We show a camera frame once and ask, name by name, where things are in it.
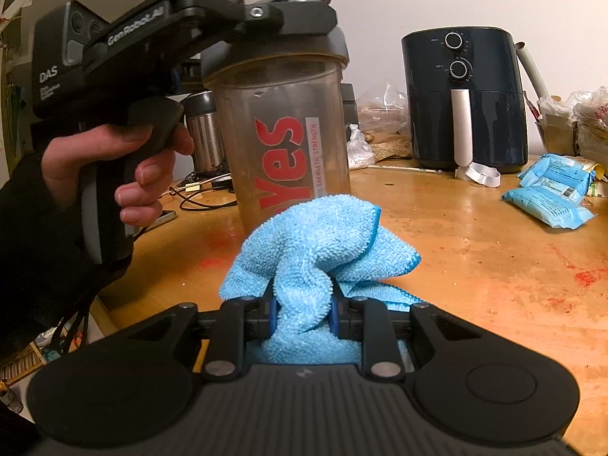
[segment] white handle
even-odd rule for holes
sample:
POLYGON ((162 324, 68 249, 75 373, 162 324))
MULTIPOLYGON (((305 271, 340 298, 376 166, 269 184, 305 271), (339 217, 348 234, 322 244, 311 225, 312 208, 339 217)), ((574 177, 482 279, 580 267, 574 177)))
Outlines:
POLYGON ((487 187, 500 185, 500 173, 495 168, 473 162, 473 121, 470 114, 468 89, 452 89, 452 122, 454 123, 454 160, 458 165, 456 178, 487 187))
POLYGON ((458 166, 473 162, 473 124, 470 118, 468 89, 452 89, 452 121, 454 123, 454 160, 458 166))

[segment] person's hand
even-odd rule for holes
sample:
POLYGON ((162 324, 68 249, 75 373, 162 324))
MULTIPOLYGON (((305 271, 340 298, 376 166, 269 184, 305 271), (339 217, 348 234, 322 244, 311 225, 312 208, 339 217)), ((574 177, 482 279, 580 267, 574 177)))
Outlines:
MULTIPOLYGON (((101 125, 86 132, 54 138, 42 158, 42 175, 61 209, 76 202, 80 168, 95 161, 110 161, 137 150, 150 138, 152 127, 124 128, 101 125)), ((141 163, 135 182, 118 187, 114 194, 122 207, 120 219, 133 226, 152 224, 162 207, 158 198, 171 183, 175 152, 191 154, 193 142, 181 124, 175 128, 169 147, 141 163)))

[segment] bottle label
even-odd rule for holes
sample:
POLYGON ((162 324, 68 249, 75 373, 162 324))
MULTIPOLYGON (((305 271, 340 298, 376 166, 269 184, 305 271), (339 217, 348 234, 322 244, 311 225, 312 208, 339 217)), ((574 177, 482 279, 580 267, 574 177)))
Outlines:
POLYGON ((277 214, 327 195, 319 120, 305 118, 305 125, 294 117, 279 118, 273 127, 255 119, 259 141, 272 147, 261 158, 265 179, 255 177, 256 188, 266 193, 258 199, 262 210, 277 208, 277 214))
POLYGON ((306 118, 306 133, 308 135, 308 152, 310 154, 314 197, 323 197, 324 195, 327 195, 327 189, 325 186, 323 148, 321 147, 321 133, 319 131, 318 118, 306 118))

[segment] blue cloth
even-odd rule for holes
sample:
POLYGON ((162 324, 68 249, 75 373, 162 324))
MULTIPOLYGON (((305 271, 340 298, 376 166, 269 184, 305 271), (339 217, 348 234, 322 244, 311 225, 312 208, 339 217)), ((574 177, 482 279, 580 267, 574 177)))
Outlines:
POLYGON ((261 297, 274 277, 281 306, 277 329, 262 343, 250 342, 251 361, 272 364, 341 364, 361 360, 361 344, 330 331, 331 277, 346 297, 364 295, 409 310, 420 301, 376 280, 402 276, 420 254, 379 226, 380 208, 348 195, 295 205, 257 228, 220 288, 225 300, 261 297))

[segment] wooden table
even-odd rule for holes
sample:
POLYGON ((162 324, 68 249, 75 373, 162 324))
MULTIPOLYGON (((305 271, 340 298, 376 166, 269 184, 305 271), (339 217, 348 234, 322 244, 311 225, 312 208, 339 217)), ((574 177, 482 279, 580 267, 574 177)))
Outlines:
MULTIPOLYGON (((515 176, 487 188, 449 174, 363 169, 351 172, 351 183, 355 196, 382 207, 381 224, 423 257, 390 282, 565 365, 581 389, 566 439, 583 454, 605 456, 608 199, 590 198, 597 217, 582 228, 554 230, 500 200, 518 185, 515 176)), ((164 202, 177 210, 179 201, 164 202)), ((137 241, 128 273, 104 291, 117 327, 182 301, 200 310, 220 305, 218 288, 244 239, 238 210, 178 215, 137 241)))

